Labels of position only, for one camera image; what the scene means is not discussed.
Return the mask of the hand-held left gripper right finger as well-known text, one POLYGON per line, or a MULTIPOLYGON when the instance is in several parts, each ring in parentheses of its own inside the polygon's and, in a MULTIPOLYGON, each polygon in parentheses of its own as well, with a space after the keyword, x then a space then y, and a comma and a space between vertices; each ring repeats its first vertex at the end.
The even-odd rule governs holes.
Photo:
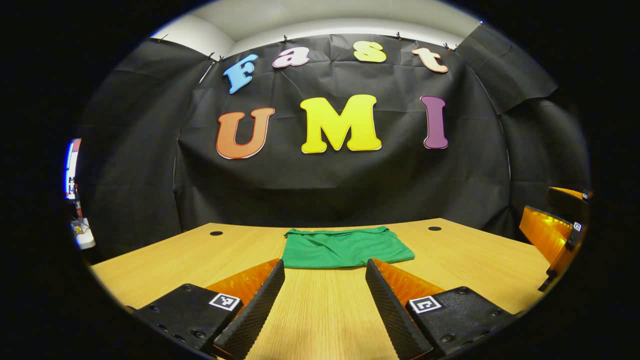
POLYGON ((397 357, 443 360, 487 340, 515 315, 465 285, 438 285, 372 258, 365 280, 397 357))

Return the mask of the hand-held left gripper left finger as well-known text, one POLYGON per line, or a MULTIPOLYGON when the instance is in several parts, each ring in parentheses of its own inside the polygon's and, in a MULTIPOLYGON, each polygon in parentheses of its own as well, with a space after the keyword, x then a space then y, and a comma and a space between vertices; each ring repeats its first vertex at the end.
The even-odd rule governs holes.
POLYGON ((155 331, 213 358, 245 360, 285 281, 280 258, 206 287, 182 284, 126 310, 155 331))

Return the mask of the green T-shirt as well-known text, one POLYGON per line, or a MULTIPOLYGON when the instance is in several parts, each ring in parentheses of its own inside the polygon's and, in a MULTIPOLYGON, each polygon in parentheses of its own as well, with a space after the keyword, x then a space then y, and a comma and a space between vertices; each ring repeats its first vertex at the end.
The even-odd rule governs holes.
POLYGON ((304 231, 291 228, 284 237, 283 264, 289 269, 340 269, 413 260, 416 255, 386 226, 304 231))

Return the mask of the black backdrop cloth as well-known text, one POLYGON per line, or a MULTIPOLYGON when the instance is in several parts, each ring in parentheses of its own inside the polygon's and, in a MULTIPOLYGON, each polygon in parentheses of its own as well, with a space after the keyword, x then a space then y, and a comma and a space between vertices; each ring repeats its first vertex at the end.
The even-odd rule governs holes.
POLYGON ((508 239, 549 187, 592 189, 581 121, 489 26, 458 46, 378 34, 274 42, 221 63, 147 39, 78 119, 82 208, 107 258, 208 223, 442 218, 508 239))

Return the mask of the white side desk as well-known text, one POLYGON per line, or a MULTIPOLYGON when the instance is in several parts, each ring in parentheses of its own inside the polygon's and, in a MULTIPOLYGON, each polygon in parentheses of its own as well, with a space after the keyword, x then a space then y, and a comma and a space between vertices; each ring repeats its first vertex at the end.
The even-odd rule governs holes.
POLYGON ((96 246, 96 240, 86 218, 73 219, 70 227, 78 248, 85 250, 96 246))

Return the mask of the computer monitor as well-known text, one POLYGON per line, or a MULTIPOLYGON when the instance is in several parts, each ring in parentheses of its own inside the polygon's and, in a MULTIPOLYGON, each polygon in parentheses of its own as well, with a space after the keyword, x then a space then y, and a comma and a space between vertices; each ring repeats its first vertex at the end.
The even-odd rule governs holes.
POLYGON ((65 164, 64 164, 64 198, 69 201, 76 200, 76 173, 78 156, 80 152, 80 146, 82 139, 76 137, 70 141, 67 146, 65 164))

